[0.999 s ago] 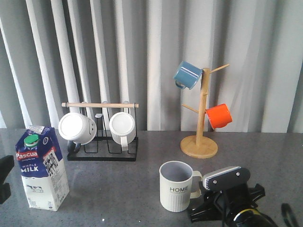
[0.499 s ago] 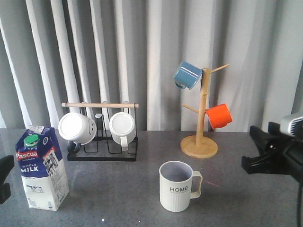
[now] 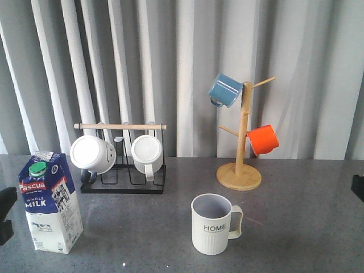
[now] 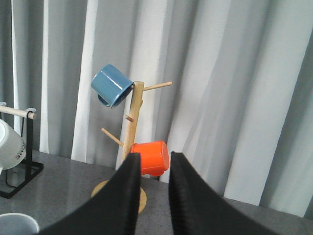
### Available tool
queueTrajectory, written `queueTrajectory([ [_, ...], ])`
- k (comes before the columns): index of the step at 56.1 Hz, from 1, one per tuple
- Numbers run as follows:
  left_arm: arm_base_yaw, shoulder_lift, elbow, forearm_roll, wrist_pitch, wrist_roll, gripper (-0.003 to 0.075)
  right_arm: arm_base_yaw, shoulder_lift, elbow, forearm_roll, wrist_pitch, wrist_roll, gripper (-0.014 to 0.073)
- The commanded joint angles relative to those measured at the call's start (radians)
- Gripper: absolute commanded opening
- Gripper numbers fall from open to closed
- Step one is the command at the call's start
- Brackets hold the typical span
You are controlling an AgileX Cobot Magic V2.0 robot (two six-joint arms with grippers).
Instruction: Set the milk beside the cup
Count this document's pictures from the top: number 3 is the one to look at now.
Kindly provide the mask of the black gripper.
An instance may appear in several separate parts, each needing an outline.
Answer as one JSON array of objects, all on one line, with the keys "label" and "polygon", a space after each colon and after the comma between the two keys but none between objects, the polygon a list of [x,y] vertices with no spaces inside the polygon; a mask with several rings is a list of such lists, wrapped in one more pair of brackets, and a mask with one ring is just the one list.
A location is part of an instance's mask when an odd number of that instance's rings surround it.
[{"label": "black gripper", "polygon": [[364,177],[363,176],[360,176],[360,175],[353,176],[351,190],[362,202],[364,202]]},{"label": "black gripper", "polygon": [[12,222],[6,220],[6,216],[16,201],[16,187],[7,187],[1,191],[1,245],[4,245],[14,234]]}]

